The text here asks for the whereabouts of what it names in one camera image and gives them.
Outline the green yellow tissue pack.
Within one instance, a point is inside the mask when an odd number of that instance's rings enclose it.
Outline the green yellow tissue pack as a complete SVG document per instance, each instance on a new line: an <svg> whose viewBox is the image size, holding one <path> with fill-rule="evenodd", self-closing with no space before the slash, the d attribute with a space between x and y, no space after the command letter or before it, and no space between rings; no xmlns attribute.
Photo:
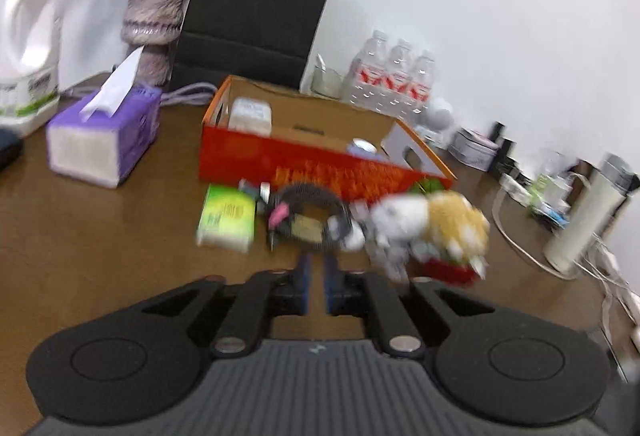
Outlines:
<svg viewBox="0 0 640 436"><path fill-rule="evenodd" d="M254 241L256 202L241 190L209 185L195 240L247 253Z"/></svg>

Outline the red small box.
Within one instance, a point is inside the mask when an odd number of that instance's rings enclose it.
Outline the red small box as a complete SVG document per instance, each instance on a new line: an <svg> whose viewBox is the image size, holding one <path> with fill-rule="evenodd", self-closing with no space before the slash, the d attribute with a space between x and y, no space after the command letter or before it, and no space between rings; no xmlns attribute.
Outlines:
<svg viewBox="0 0 640 436"><path fill-rule="evenodd" d="M420 277L438 280L450 286L469 288L480 280L480 276L471 266L459 266L437 259L424 263L416 262L416 274Z"/></svg>

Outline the right water bottle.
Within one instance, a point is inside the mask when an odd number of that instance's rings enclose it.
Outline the right water bottle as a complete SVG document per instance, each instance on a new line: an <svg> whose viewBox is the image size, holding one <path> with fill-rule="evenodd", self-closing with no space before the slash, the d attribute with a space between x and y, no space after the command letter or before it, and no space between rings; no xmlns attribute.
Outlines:
<svg viewBox="0 0 640 436"><path fill-rule="evenodd" d="M424 50L414 59L409 71L407 97L413 117L420 115L422 108L430 99L435 76L435 56L431 51Z"/></svg>

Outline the black paper bag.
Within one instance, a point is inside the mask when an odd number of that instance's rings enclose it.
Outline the black paper bag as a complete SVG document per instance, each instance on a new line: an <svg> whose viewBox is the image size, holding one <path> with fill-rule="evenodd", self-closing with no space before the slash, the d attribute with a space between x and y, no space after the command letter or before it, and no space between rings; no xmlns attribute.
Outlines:
<svg viewBox="0 0 640 436"><path fill-rule="evenodd" d="M297 90L326 0L190 0L170 87L229 74Z"/></svg>

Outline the purple tissue box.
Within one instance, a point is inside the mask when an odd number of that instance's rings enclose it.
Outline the purple tissue box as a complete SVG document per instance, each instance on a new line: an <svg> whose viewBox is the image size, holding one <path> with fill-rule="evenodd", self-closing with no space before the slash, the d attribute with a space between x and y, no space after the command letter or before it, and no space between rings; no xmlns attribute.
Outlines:
<svg viewBox="0 0 640 436"><path fill-rule="evenodd" d="M59 112L46 126L48 162L58 174L106 188L129 176L153 144L160 127L162 91L133 88L114 115L81 110L90 96Z"/></svg>

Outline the middle water bottle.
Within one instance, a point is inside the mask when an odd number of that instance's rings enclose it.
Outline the middle water bottle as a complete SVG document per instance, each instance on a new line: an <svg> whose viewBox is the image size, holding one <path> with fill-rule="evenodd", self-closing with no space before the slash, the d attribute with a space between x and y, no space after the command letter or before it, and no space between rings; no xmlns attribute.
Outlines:
<svg viewBox="0 0 640 436"><path fill-rule="evenodd" d="M387 54L381 80L381 106L386 115L401 116L409 84L412 45L399 39Z"/></svg>

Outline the white power strip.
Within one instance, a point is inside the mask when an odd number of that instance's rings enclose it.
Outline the white power strip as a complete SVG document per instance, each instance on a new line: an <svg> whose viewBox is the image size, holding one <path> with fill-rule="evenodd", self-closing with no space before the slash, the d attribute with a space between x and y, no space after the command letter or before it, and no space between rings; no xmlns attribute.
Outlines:
<svg viewBox="0 0 640 436"><path fill-rule="evenodd" d="M522 207L533 208L541 204L539 193L521 185L514 177L503 174L500 178L502 190Z"/></svg>

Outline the yellow white plush toy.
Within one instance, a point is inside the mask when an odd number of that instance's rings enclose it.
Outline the yellow white plush toy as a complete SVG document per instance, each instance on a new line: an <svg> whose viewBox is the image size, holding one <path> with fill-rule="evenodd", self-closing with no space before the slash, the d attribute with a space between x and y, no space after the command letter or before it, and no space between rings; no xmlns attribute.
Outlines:
<svg viewBox="0 0 640 436"><path fill-rule="evenodd" d="M461 193L398 193L349 208L362 238L350 236L344 248L365 249L390 280L407 282L411 262L431 259L471 266L480 279L486 276L489 222Z"/></svg>

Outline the white robot figurine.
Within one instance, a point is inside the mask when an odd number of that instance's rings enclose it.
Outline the white robot figurine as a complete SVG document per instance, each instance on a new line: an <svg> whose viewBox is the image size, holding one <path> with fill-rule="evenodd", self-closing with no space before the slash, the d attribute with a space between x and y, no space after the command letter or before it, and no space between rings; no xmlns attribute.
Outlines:
<svg viewBox="0 0 640 436"><path fill-rule="evenodd" d="M419 115L416 134L431 146L445 148L446 133L453 125L452 106L442 97L431 97Z"/></svg>

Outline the purple white vase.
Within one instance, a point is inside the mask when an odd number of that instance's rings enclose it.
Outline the purple white vase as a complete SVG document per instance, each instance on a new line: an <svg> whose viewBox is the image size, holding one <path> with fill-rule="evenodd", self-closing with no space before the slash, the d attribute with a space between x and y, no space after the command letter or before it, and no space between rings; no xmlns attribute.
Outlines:
<svg viewBox="0 0 640 436"><path fill-rule="evenodd" d="M186 0L128 0L120 36L130 48L142 48L137 81L163 86L169 80L184 2Z"/></svg>

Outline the red cardboard box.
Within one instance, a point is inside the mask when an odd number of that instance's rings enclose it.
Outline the red cardboard box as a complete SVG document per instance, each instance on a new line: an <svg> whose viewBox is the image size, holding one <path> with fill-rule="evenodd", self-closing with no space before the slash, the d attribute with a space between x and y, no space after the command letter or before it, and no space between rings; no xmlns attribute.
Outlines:
<svg viewBox="0 0 640 436"><path fill-rule="evenodd" d="M230 129L232 105L241 97L270 106L269 135ZM266 182L274 189L311 183L346 201L368 202L423 181L449 188L456 180L405 122L238 76L224 80L205 112L198 176L227 186Z"/></svg>

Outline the white detergent jug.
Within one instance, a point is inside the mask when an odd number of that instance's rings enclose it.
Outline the white detergent jug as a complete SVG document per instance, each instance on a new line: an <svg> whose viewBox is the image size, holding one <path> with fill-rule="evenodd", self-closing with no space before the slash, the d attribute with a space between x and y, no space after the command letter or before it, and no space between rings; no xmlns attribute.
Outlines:
<svg viewBox="0 0 640 436"><path fill-rule="evenodd" d="M62 11L58 0L4 0L1 126L26 137L58 111Z"/></svg>

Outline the small grey tin box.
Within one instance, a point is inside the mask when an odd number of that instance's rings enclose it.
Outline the small grey tin box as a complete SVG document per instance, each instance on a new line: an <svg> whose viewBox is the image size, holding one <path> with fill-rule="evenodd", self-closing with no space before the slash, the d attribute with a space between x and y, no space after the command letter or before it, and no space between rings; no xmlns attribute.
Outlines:
<svg viewBox="0 0 640 436"><path fill-rule="evenodd" d="M460 163L486 172L497 155L499 146L483 135L460 127L448 146L448 152Z"/></svg>

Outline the white thermos bottle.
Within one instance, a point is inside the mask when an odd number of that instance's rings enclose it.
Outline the white thermos bottle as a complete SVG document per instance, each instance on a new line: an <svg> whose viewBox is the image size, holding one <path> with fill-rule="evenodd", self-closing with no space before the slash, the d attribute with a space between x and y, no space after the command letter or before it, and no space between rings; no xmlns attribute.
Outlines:
<svg viewBox="0 0 640 436"><path fill-rule="evenodd" d="M568 277L580 256L600 235L614 213L639 187L639 178L628 163L609 153L594 173L570 213L570 220L544 248L544 258L561 276Z"/></svg>

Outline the white pack in box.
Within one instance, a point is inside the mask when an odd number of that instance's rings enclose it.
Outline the white pack in box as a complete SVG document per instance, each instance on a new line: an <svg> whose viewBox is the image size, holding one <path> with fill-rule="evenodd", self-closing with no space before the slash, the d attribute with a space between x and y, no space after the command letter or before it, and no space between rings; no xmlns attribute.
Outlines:
<svg viewBox="0 0 640 436"><path fill-rule="evenodd" d="M228 129L268 137L272 129L271 117L267 102L239 97L231 106Z"/></svg>

